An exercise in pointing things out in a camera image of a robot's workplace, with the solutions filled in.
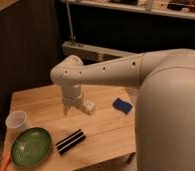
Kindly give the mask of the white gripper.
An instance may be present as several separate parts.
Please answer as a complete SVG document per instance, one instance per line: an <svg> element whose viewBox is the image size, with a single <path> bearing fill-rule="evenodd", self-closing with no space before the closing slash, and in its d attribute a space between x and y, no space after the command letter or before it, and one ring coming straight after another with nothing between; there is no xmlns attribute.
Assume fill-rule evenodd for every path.
<svg viewBox="0 0 195 171"><path fill-rule="evenodd" d="M66 116L70 110L71 106L79 107L82 112L87 115L91 115L96 107L96 104L92 101L85 100L84 102L84 94L82 91L64 91L62 94L62 102L63 102L63 113Z"/></svg>

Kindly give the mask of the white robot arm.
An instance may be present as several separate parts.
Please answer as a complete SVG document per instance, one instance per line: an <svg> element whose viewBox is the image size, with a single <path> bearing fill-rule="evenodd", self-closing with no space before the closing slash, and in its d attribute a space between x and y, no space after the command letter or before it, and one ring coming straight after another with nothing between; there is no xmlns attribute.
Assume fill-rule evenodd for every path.
<svg viewBox="0 0 195 171"><path fill-rule="evenodd" d="M85 65L70 55L50 72L63 103L81 108L81 86L137 87L138 171L195 171L195 50L134 54Z"/></svg>

